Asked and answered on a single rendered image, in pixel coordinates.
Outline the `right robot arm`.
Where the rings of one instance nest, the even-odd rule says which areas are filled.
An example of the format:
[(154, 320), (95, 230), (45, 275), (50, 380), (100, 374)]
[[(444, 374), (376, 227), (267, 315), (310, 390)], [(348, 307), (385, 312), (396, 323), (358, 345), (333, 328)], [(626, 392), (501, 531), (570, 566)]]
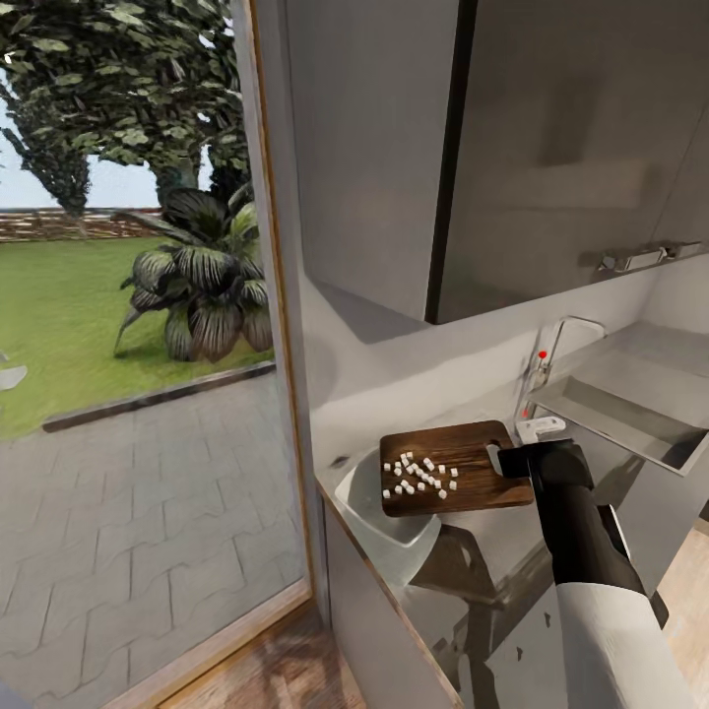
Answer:
[(533, 485), (553, 556), (568, 709), (699, 709), (655, 617), (611, 505), (559, 416), (514, 423), (518, 448), (497, 452), (502, 475)]

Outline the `cutting board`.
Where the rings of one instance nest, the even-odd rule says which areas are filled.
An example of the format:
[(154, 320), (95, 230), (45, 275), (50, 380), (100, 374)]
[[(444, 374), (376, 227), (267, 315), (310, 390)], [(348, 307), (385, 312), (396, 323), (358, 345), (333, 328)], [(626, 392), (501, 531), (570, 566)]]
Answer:
[[(382, 437), (379, 444), (381, 489), (387, 491), (387, 497), (382, 498), (383, 513), (392, 518), (416, 517), (533, 504), (531, 480), (499, 475), (489, 458), (488, 444), (496, 444), (499, 450), (514, 448), (501, 421), (405, 431)], [(432, 481), (441, 481), (441, 488), (424, 482), (424, 491), (418, 489), (423, 481), (417, 476), (418, 471), (412, 475), (407, 472), (403, 456), (408, 454), (411, 458), (407, 464), (423, 470)], [(427, 468), (426, 461), (433, 463), (433, 471)], [(397, 464), (400, 464), (399, 473)], [(445, 467), (445, 473), (439, 472), (440, 466)], [(407, 481), (415, 492), (403, 489), (402, 493), (397, 493), (395, 487), (402, 481)], [(439, 496), (441, 489), (447, 492), (445, 498)]]

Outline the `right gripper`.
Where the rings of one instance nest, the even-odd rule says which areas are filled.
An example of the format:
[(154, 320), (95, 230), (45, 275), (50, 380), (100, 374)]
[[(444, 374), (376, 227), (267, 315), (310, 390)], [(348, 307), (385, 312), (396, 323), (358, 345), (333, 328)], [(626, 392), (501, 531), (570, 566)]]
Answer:
[(528, 453), (530, 449), (532, 449), (532, 444), (520, 446), (519, 448), (499, 450), (497, 456), (502, 475), (507, 479), (530, 478), (529, 467), (526, 467), (526, 453)]

